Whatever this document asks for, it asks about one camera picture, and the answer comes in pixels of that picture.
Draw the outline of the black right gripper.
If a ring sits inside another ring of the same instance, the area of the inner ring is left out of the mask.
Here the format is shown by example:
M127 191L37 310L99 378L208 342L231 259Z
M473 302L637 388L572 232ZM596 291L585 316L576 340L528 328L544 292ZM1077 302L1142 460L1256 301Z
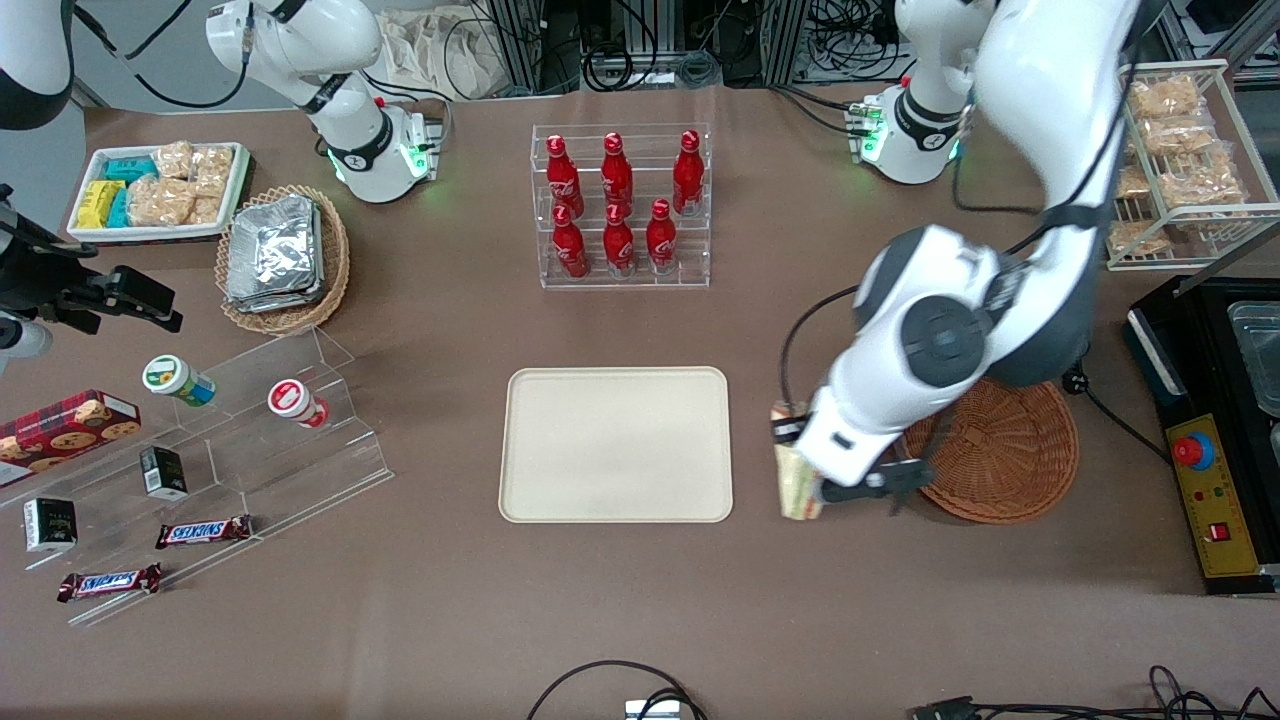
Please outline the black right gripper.
M13 187L1 187L3 310L20 319L60 323L95 334L102 314L148 322L178 333L184 316L173 310L175 292L143 272L115 266L105 275L82 264L99 249L67 243L17 211ZM110 304L108 295L116 302Z

